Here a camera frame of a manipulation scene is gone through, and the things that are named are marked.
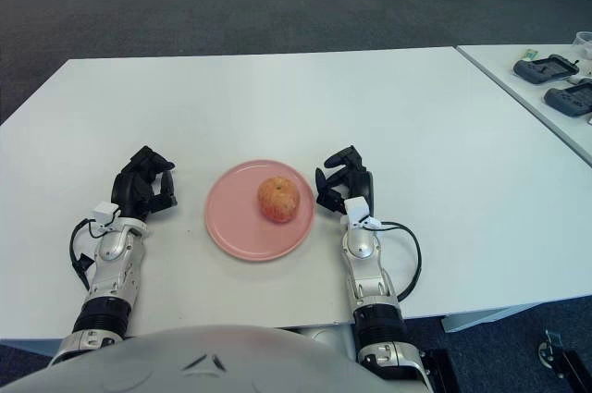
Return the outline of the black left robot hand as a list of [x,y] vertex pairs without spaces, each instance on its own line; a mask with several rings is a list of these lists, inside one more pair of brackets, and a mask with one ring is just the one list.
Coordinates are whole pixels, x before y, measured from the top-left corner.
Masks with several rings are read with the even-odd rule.
[[171,171],[175,164],[143,146],[116,175],[111,203],[123,217],[144,222],[148,214],[177,205]]

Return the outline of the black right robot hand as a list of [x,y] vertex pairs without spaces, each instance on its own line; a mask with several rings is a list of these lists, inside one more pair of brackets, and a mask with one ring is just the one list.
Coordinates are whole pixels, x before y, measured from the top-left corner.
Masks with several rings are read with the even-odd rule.
[[315,170],[316,203],[330,212],[346,214],[345,201],[363,197],[369,214],[374,214],[374,181],[372,173],[364,166],[363,159],[353,145],[332,154],[324,162],[324,168],[338,168],[328,178],[322,169]]

